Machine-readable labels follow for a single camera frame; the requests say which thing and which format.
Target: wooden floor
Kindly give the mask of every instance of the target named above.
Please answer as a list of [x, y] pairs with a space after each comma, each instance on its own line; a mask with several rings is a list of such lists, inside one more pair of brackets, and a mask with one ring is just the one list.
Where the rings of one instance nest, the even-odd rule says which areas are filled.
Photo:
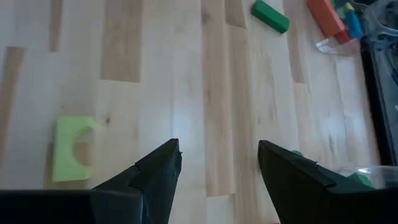
[[[259, 140], [329, 169], [378, 164], [360, 57], [317, 51], [304, 0], [266, 0], [284, 35], [253, 2], [0, 0], [0, 188], [90, 188], [179, 138], [170, 223], [275, 223]], [[99, 124], [75, 148], [87, 181], [49, 178], [65, 115]]]

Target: wood grain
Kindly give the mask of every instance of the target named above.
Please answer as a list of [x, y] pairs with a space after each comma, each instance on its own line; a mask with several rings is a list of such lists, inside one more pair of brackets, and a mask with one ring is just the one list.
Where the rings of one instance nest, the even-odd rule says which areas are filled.
[[3, 30], [0, 35], [1, 52], [6, 46], [14, 46], [15, 11], [15, 0], [0, 1], [0, 30]]
[[207, 196], [234, 193], [231, 87], [224, 1], [202, 0]]
[[202, 79], [201, 6], [173, 0], [172, 136], [179, 138], [183, 169], [169, 223], [206, 223], [205, 118]]
[[8, 47], [5, 52], [0, 85], [0, 164], [9, 140], [9, 122], [24, 56], [25, 49], [18, 47]]
[[99, 1], [65, 1], [60, 53], [51, 54], [62, 115], [94, 116], [100, 79], [103, 7]]
[[293, 81], [295, 83], [305, 83], [302, 66], [303, 62], [306, 61], [306, 58], [300, 57], [300, 44], [299, 38], [297, 37], [299, 35], [299, 31], [297, 29], [297, 26], [292, 26], [287, 33], [289, 45], [289, 62], [290, 67], [292, 68]]
[[[1, 189], [41, 189], [44, 185], [58, 95], [57, 74], [49, 73], [48, 62], [48, 49], [25, 52], [10, 117], [6, 159], [0, 170]], [[15, 175], [18, 173], [26, 175], [20, 178]]]
[[294, 85], [294, 93], [298, 129], [305, 130], [298, 134], [300, 150], [307, 158], [318, 161], [317, 149], [323, 147], [323, 143], [320, 126], [312, 105], [311, 93], [308, 86], [303, 83]]
[[[284, 13], [282, 1], [270, 1], [268, 4], [280, 13]], [[289, 57], [289, 45], [286, 35], [280, 35], [266, 26], [260, 20], [253, 18], [252, 29], [256, 32], [256, 41], [266, 39], [258, 51], [269, 56], [268, 72], [272, 74], [274, 83], [275, 114], [278, 122], [280, 141], [275, 143], [290, 150], [299, 149], [299, 131], [297, 129], [297, 117], [295, 114], [295, 101], [293, 91], [292, 69], [287, 58]]]
[[142, 66], [139, 105], [140, 157], [172, 138], [173, 1], [142, 2]]
[[60, 32], [62, 25], [63, 0], [51, 0], [50, 51], [60, 50]]
[[246, 28], [243, 0], [225, 0], [225, 21], [228, 25]]
[[142, 0], [106, 0], [101, 79], [139, 82]]
[[233, 112], [234, 166], [236, 169], [235, 209], [238, 223], [258, 223], [255, 163], [252, 136], [250, 59], [246, 30], [228, 26], [229, 72]]
[[370, 115], [369, 103], [362, 75], [362, 61], [355, 57], [336, 59], [338, 84], [345, 116], [347, 149], [355, 166], [368, 166], [379, 163], [376, 137]]
[[256, 199], [246, 200], [246, 203], [249, 203], [249, 206], [256, 208], [256, 210], [238, 210], [238, 218], [241, 222], [249, 220], [254, 223], [278, 223], [278, 216], [275, 208], [271, 205], [271, 198], [259, 172], [255, 157], [258, 142], [261, 139], [267, 139], [276, 144], [285, 144], [287, 142], [281, 136], [282, 126], [280, 123], [280, 119], [283, 119], [286, 113], [279, 114], [280, 108], [276, 99], [276, 95], [280, 92], [278, 92], [279, 86], [275, 82], [275, 76], [280, 75], [282, 72], [274, 69], [275, 63], [285, 62], [287, 55], [285, 54], [286, 51], [281, 52], [277, 49], [279, 46], [284, 46], [282, 43], [275, 43], [275, 41], [280, 41], [280, 35], [254, 17], [248, 20], [248, 38], [251, 69], [249, 80], [252, 86], [250, 91], [252, 112], [254, 114], [251, 121], [253, 129], [252, 151], [247, 151], [246, 156], [251, 157], [252, 161], [256, 162], [251, 163], [256, 183], [254, 186]]
[[139, 85], [100, 80], [91, 151], [92, 188], [132, 166], [139, 157]]
[[12, 0], [13, 27], [9, 30], [12, 46], [29, 50], [49, 51], [50, 0]]
[[207, 224], [234, 223], [234, 196], [232, 194], [206, 199]]

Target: green block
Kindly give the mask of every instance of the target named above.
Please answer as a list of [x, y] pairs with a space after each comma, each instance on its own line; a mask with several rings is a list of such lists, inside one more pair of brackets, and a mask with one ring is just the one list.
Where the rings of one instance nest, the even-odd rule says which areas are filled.
[[330, 0], [331, 5], [333, 6], [334, 9], [336, 9], [336, 2], [335, 0]]
[[281, 34], [289, 29], [289, 19], [261, 0], [254, 3], [251, 14]]
[[73, 155], [76, 139], [94, 128], [94, 120], [89, 116], [62, 116], [57, 120], [52, 180], [86, 180], [89, 170], [81, 165]]
[[299, 155], [299, 156], [304, 156], [301, 152], [297, 151], [297, 150], [293, 150], [292, 151], [294, 154]]
[[346, 19], [346, 14], [344, 13], [344, 10], [343, 10], [342, 7], [339, 8], [339, 9], [337, 9], [336, 12], [337, 12], [338, 17], [339, 17], [340, 19]]
[[355, 9], [354, 9], [354, 7], [353, 7], [349, 2], [347, 2], [347, 3], [344, 4], [344, 6], [343, 6], [343, 11], [344, 11], [345, 14], [347, 14], [347, 13], [349, 13], [350, 11], [355, 11]]
[[368, 187], [373, 187], [371, 181], [362, 174], [354, 173], [352, 175], [349, 175], [348, 178], [350, 178], [351, 180], [358, 181], [359, 183], [362, 183], [364, 185], [367, 185]]

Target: blue block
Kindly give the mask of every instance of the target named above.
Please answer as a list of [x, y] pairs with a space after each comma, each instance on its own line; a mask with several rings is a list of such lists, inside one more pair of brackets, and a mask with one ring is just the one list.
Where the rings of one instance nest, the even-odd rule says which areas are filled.
[[347, 23], [349, 35], [351, 36], [351, 38], [355, 39], [362, 37], [363, 32], [361, 23], [359, 22], [359, 18], [355, 14], [355, 12], [347, 12], [345, 21]]

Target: toy block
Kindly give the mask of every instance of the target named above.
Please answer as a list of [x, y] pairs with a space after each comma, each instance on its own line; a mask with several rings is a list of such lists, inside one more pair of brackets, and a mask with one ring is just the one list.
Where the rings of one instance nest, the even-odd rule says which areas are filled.
[[333, 8], [336, 9], [336, 1], [335, 0], [330, 0], [330, 3], [333, 6]]
[[345, 29], [330, 0], [308, 0], [307, 6], [317, 20], [325, 38], [333, 37]]
[[251, 14], [281, 34], [289, 29], [289, 19], [261, 0], [254, 3]]
[[342, 7], [337, 9], [336, 12], [340, 19], [346, 19], [346, 14], [344, 13], [344, 9]]
[[57, 137], [53, 156], [52, 180], [86, 180], [89, 170], [81, 165], [73, 155], [76, 139], [94, 128], [94, 121], [89, 116], [62, 116], [57, 120]]
[[363, 32], [362, 32], [361, 23], [354, 11], [349, 11], [348, 13], [346, 13], [346, 23], [351, 38], [355, 39], [362, 37]]
[[355, 9], [354, 9], [354, 7], [349, 3], [349, 2], [347, 2], [346, 4], [344, 4], [344, 6], [343, 6], [343, 11], [344, 11], [344, 13], [345, 14], [347, 14], [348, 12], [350, 12], [350, 11], [355, 11]]
[[349, 32], [347, 29], [341, 31], [340, 33], [335, 35], [335, 38], [340, 44], [345, 44], [351, 40], [351, 37], [349, 36]]
[[355, 180], [359, 183], [362, 183], [364, 185], [367, 185], [368, 187], [373, 187], [373, 184], [365, 175], [354, 173], [352, 175], [349, 175], [348, 178], [350, 178], [351, 180]]
[[292, 152], [293, 152], [294, 154], [296, 154], [296, 155], [299, 155], [299, 156], [304, 157], [304, 155], [303, 155], [300, 151], [293, 150]]

